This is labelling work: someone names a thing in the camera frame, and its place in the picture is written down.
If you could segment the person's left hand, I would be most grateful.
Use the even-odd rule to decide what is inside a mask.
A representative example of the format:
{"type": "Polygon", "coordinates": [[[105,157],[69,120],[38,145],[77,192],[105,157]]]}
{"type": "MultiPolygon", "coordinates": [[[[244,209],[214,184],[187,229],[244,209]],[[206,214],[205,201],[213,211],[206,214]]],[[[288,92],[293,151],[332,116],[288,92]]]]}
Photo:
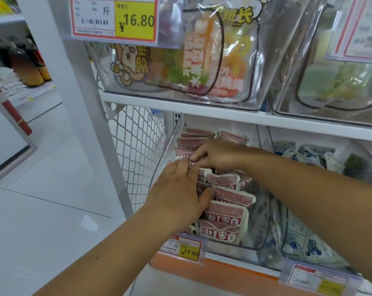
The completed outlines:
{"type": "Polygon", "coordinates": [[[140,209],[149,223],[158,225],[169,236],[178,234],[195,222],[205,209],[198,209],[199,169],[188,169],[189,160],[165,166],[140,209]]]}

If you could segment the person's right hand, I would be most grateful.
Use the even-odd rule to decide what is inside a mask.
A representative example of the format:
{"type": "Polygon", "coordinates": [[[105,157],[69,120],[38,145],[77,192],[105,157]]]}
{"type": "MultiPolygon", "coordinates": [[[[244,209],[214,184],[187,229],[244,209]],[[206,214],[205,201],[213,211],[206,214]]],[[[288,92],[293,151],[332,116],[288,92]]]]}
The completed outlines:
{"type": "Polygon", "coordinates": [[[203,144],[212,144],[215,147],[214,165],[205,165],[205,168],[220,171],[241,170],[252,150],[251,147],[223,139],[207,139],[203,144]]]}

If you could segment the person's left forearm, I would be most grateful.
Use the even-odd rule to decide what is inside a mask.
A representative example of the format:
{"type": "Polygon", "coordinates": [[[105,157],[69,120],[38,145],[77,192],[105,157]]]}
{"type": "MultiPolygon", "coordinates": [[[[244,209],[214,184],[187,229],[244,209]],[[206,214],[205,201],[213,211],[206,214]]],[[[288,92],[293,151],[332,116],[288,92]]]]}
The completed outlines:
{"type": "Polygon", "coordinates": [[[162,245],[193,219],[185,209],[142,208],[33,296],[123,296],[162,245]]]}

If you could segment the pile of pink packets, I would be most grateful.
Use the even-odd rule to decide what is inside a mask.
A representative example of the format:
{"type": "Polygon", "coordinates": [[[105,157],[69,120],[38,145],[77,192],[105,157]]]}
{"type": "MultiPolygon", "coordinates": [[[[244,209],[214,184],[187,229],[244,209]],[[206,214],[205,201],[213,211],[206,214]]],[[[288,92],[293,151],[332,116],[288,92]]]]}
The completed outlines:
{"type": "MultiPolygon", "coordinates": [[[[176,138],[174,158],[189,159],[207,139],[219,138],[232,143],[249,145],[249,138],[226,130],[214,133],[212,130],[184,127],[176,138]]],[[[256,196],[246,192],[251,177],[241,170],[220,171],[200,168],[196,183],[197,195],[213,187],[209,206],[185,234],[200,235],[212,240],[239,245],[248,230],[248,208],[255,204],[256,196]]]]}

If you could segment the clear bin with green bag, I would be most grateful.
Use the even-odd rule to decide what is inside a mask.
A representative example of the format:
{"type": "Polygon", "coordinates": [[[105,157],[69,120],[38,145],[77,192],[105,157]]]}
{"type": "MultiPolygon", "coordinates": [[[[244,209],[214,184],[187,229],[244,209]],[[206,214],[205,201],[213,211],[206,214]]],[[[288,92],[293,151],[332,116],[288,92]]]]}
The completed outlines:
{"type": "Polygon", "coordinates": [[[282,65],[273,80],[268,102],[273,113],[282,116],[324,120],[372,128],[372,109],[356,113],[321,108],[310,110],[296,100],[297,83],[318,27],[332,29],[337,14],[336,0],[316,0],[300,20],[282,65]]]}

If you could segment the bear print candy bag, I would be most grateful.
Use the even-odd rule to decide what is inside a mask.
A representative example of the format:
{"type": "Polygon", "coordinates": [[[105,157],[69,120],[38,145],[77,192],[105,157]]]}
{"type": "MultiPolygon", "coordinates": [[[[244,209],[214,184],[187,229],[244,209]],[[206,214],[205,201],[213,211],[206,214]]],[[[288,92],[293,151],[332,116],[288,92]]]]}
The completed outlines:
{"type": "Polygon", "coordinates": [[[142,45],[110,44],[115,52],[110,70],[120,87],[135,92],[170,89],[183,59],[182,50],[142,45]]]}

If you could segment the pile of blue white packets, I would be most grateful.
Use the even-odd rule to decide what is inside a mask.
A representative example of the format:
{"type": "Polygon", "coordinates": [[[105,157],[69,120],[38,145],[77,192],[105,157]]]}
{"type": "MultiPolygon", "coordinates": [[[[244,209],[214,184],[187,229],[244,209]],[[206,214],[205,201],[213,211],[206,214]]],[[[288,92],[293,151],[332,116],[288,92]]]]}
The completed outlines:
{"type": "MultiPolygon", "coordinates": [[[[335,154],[335,148],[313,144],[297,146],[296,142],[288,140],[274,140],[272,148],[281,157],[343,175],[361,167],[362,155],[366,152],[365,147],[357,141],[351,141],[339,155],[335,154]]],[[[292,259],[356,273],[345,259],[290,211],[282,252],[292,259]]]]}

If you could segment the clear bin with candy bags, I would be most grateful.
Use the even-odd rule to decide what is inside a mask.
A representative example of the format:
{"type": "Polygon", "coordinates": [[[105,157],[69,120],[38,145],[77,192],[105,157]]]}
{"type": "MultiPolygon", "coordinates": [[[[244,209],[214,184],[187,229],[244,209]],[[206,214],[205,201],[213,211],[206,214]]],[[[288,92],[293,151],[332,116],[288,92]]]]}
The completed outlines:
{"type": "MultiPolygon", "coordinates": [[[[171,17],[174,26],[180,33],[176,33],[172,25],[164,22],[160,25],[165,38],[172,39],[175,36],[176,48],[182,49],[185,40],[185,32],[190,17],[184,11],[191,8],[197,0],[179,0],[180,9],[171,9],[170,5],[164,3],[160,8],[160,15],[171,17]]],[[[195,97],[177,89],[171,84],[170,89],[159,92],[135,92],[119,86],[114,80],[110,65],[114,60],[114,51],[109,43],[85,43],[89,55],[92,56],[98,77],[103,85],[104,92],[113,94],[130,94],[137,97],[159,98],[169,101],[178,101],[196,105],[210,105],[217,107],[228,107],[231,109],[242,109],[257,111],[263,99],[269,92],[273,80],[277,76],[278,69],[286,55],[289,43],[297,31],[300,20],[306,16],[307,9],[311,9],[316,0],[272,0],[273,9],[268,9],[266,15],[261,15],[258,23],[258,51],[253,75],[252,90],[248,99],[238,103],[221,103],[210,101],[206,97],[195,97]]]]}

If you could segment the white shelf rack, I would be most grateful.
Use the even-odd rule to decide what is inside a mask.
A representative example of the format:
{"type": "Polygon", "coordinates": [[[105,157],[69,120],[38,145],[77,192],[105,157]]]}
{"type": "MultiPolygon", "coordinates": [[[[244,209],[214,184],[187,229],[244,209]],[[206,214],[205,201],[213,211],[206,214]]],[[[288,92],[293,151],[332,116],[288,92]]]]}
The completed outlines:
{"type": "MultiPolygon", "coordinates": [[[[113,136],[110,132],[108,115],[104,109],[105,101],[114,101],[120,106],[164,110],[167,139],[174,129],[175,113],[182,113],[181,119],[197,114],[198,121],[230,120],[231,125],[246,125],[251,122],[261,129],[266,137],[269,133],[295,134],[297,138],[313,138],[325,135],[332,140],[344,142],[345,138],[372,139],[372,129],[353,125],[308,120],[293,117],[275,116],[271,113],[253,113],[250,111],[209,107],[159,98],[137,97],[130,94],[99,92],[93,68],[88,59],[85,43],[81,40],[64,39],[61,35],[61,18],[69,17],[68,0],[17,0],[31,33],[43,53],[49,67],[61,101],[71,120],[82,149],[99,180],[104,196],[98,204],[113,206],[122,222],[131,216],[131,198],[119,158],[116,153],[113,136]]],[[[241,262],[219,254],[208,253],[203,265],[186,262],[166,254],[157,254],[147,270],[159,279],[156,286],[160,291],[174,292],[176,295],[187,289],[196,288],[197,295],[202,292],[203,284],[240,295],[317,295],[278,282],[278,271],[241,262]],[[188,288],[178,284],[185,282],[188,288]]]]}

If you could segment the clear bin with blue packets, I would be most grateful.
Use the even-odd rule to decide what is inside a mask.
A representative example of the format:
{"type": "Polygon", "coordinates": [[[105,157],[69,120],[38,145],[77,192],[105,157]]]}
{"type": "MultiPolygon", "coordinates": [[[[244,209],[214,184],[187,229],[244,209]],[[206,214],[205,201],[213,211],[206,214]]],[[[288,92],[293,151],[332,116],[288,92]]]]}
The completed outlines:
{"type": "MultiPolygon", "coordinates": [[[[258,126],[263,149],[292,161],[316,166],[372,184],[372,155],[356,140],[258,126]]],[[[286,230],[277,234],[281,254],[329,269],[356,274],[356,270],[289,209],[285,213],[286,230]]]]}

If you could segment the green candy bag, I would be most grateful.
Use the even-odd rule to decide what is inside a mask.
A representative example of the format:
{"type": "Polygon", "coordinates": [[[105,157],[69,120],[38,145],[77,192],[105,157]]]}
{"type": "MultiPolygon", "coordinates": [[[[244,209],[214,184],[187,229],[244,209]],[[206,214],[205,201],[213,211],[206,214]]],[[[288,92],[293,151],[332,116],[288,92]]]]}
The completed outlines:
{"type": "Polygon", "coordinates": [[[325,59],[332,29],[318,27],[297,83],[296,100],[310,110],[372,109],[372,64],[325,59]]]}

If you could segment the large yellow white price tag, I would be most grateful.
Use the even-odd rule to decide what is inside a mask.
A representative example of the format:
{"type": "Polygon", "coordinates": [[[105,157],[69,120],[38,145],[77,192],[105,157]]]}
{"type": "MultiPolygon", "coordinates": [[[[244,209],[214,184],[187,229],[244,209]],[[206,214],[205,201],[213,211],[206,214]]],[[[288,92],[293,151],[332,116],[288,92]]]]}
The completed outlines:
{"type": "Polygon", "coordinates": [[[159,0],[69,0],[69,5],[75,39],[158,44],[159,0]]]}

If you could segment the dark sauce bottle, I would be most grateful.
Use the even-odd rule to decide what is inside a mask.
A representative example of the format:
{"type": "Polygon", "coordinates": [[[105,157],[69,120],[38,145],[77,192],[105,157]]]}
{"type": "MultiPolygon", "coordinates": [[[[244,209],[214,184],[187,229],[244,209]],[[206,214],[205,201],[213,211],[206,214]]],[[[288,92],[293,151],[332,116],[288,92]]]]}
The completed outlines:
{"type": "Polygon", "coordinates": [[[35,63],[25,50],[13,42],[10,43],[9,59],[12,69],[27,87],[34,88],[44,84],[45,81],[35,63]]]}
{"type": "Polygon", "coordinates": [[[52,78],[46,67],[43,57],[41,56],[40,51],[37,48],[37,45],[31,39],[25,40],[25,51],[27,55],[30,57],[30,59],[33,61],[35,66],[37,67],[44,81],[45,82],[51,81],[52,78]]]}

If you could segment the white shelf with red strip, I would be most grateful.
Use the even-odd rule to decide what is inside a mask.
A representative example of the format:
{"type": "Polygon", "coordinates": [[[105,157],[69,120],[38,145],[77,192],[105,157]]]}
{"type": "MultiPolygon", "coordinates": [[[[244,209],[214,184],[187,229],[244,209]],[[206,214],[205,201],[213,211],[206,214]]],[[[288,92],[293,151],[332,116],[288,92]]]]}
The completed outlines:
{"type": "MultiPolygon", "coordinates": [[[[10,43],[25,50],[26,39],[35,43],[21,12],[0,16],[0,67],[12,69],[10,43]]],[[[27,88],[10,97],[0,89],[0,180],[37,150],[29,123],[60,103],[53,80],[27,88]]]]}

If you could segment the red framed white price tag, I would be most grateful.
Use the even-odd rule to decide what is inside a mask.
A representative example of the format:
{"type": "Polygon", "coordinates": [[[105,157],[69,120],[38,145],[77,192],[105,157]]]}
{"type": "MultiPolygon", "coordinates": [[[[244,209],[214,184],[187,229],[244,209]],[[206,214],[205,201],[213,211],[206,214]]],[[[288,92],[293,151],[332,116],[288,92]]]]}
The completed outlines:
{"type": "Polygon", "coordinates": [[[372,0],[336,0],[325,59],[372,64],[372,0]]]}

